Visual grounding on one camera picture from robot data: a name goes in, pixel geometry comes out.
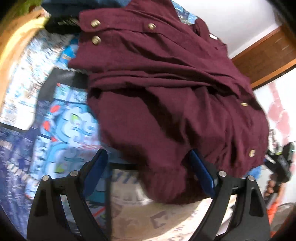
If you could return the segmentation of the person's right hand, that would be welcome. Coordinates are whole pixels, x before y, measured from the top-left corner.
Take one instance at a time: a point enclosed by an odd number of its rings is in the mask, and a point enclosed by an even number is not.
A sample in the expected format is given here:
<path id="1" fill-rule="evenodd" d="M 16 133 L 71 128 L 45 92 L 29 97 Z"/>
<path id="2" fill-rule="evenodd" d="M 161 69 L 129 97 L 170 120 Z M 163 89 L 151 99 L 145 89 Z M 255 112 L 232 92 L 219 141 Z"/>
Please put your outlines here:
<path id="1" fill-rule="evenodd" d="M 269 181 L 267 182 L 267 187 L 264 193 L 264 197 L 268 197 L 270 194 L 274 193 L 274 187 L 276 186 L 277 178 L 278 178 L 278 175 L 276 173 L 273 173 L 270 175 Z"/>

